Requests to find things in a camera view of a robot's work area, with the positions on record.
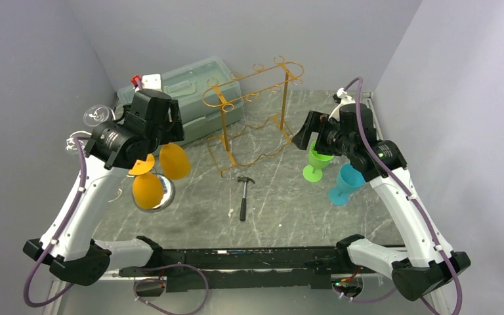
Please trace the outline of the green wine glass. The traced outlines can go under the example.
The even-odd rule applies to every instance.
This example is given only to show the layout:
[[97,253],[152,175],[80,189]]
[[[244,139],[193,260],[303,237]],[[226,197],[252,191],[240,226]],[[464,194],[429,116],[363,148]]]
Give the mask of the green wine glass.
[[318,182],[323,177],[323,169],[327,167],[333,156],[318,153],[314,147],[316,141],[312,142],[308,151],[308,165],[303,169],[303,177],[309,182]]

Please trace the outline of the clear glass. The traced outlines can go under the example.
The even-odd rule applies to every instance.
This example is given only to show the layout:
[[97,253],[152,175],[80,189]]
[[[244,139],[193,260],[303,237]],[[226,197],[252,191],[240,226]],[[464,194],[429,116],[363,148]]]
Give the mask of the clear glass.
[[101,123],[115,119],[114,111],[105,105],[92,106],[83,115],[83,122],[88,127],[96,127]]

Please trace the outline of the blue wine glass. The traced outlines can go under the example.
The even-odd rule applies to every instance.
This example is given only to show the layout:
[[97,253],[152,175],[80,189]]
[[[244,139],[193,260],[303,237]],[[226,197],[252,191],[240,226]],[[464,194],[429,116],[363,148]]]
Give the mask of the blue wine glass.
[[350,195],[357,192],[364,184],[365,180],[361,172],[347,163],[340,168],[336,186],[329,190],[328,198],[332,204],[344,206],[348,203]]

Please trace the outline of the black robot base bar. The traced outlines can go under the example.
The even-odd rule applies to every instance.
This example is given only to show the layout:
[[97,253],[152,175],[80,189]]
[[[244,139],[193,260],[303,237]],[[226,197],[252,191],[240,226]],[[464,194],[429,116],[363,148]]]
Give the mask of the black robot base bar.
[[331,289],[362,268],[334,246],[164,249],[148,266],[126,267],[122,278],[155,278],[169,293],[202,289],[309,287]]

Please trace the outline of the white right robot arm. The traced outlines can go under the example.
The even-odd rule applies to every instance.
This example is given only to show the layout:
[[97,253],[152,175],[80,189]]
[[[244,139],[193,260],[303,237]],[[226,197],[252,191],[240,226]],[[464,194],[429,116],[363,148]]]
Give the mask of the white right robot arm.
[[395,143],[379,140],[373,112],[365,104],[340,108],[339,118],[309,111],[292,143],[328,156],[345,156],[383,201],[403,239],[399,252],[355,234],[336,245],[339,270],[363,266],[392,280],[407,300],[416,301],[450,283],[471,265],[465,252],[454,251],[438,233],[415,196],[407,162]]

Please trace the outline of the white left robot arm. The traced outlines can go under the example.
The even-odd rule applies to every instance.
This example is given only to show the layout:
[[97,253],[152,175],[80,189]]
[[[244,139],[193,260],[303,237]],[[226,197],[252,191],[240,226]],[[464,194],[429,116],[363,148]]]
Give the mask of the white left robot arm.
[[93,234],[127,175],[134,179],[137,207],[158,208],[164,186],[145,161],[159,146],[183,138],[177,100],[158,90],[137,91],[120,119],[99,123],[88,137],[75,138],[79,175],[49,229],[25,243],[25,254],[37,264],[48,265],[57,278],[76,285],[91,285],[107,271],[122,268],[157,274],[163,249],[156,242],[144,236],[98,241]]

